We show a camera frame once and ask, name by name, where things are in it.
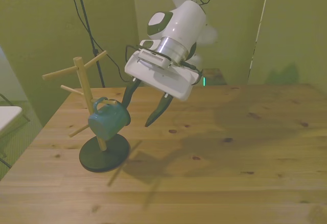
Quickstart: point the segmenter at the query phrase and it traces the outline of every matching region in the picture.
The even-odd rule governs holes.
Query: floor
[[[20,106],[24,114],[31,121],[28,122],[23,117],[20,117],[0,138],[0,157],[10,165],[13,165],[17,161],[42,129],[42,125],[28,101],[12,102],[14,105]],[[6,105],[8,104],[5,101],[0,101],[0,106]],[[0,163],[0,180],[5,176],[8,170],[7,166]]]

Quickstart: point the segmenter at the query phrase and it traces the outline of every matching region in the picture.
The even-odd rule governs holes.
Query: teal ceramic mug
[[[88,124],[97,137],[108,141],[131,122],[131,117],[118,101],[115,105],[106,104],[98,110],[98,104],[103,100],[108,98],[102,97],[94,103],[95,113],[89,116]]]

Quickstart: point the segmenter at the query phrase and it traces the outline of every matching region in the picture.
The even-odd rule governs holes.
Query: green wall
[[[92,33],[120,65],[124,77],[126,44],[138,40],[134,0],[84,0]],[[73,58],[93,58],[87,32],[72,0],[0,0],[0,46],[29,101],[44,125],[68,93],[79,87],[77,75],[43,81],[43,74],[73,65]],[[124,86],[116,67],[101,61],[107,86]],[[92,87],[100,87],[96,66],[89,71]]]
[[[201,47],[204,68],[219,68],[228,84],[246,84],[264,0],[211,0],[203,6],[218,29],[218,42]],[[147,23],[157,11],[175,8],[171,0],[135,0],[139,39],[148,39]]]
[[[310,83],[327,92],[327,0],[267,0],[250,84]]]

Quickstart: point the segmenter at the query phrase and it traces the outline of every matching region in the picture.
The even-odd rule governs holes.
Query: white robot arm
[[[194,53],[197,40],[205,33],[206,15],[194,1],[173,1],[176,9],[152,16],[147,28],[151,40],[141,41],[139,50],[125,66],[125,72],[133,77],[124,94],[125,107],[141,82],[164,92],[146,127],[167,109],[173,98],[186,100],[202,76],[197,66],[190,63],[201,62]]]

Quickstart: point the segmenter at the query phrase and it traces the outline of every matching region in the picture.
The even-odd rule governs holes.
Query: black stand
[[[98,55],[98,53],[99,53],[99,50],[96,49],[96,47],[94,45],[94,40],[93,40],[93,37],[92,37],[90,25],[88,23],[87,14],[86,14],[85,7],[84,7],[84,2],[83,2],[83,0],[80,0],[80,2],[81,2],[82,9],[83,9],[83,14],[84,14],[85,22],[86,22],[87,31],[88,31],[88,34],[89,34],[90,40],[91,40],[93,54],[94,54],[94,57],[96,57]],[[97,67],[98,67],[98,72],[99,72],[102,87],[106,87],[105,84],[104,84],[100,63],[98,61],[97,61]]]
[[[107,150],[101,151],[97,137],[88,140],[80,150],[82,166],[91,172],[105,172],[119,167],[128,158],[130,145],[121,135],[116,134],[106,141]]]

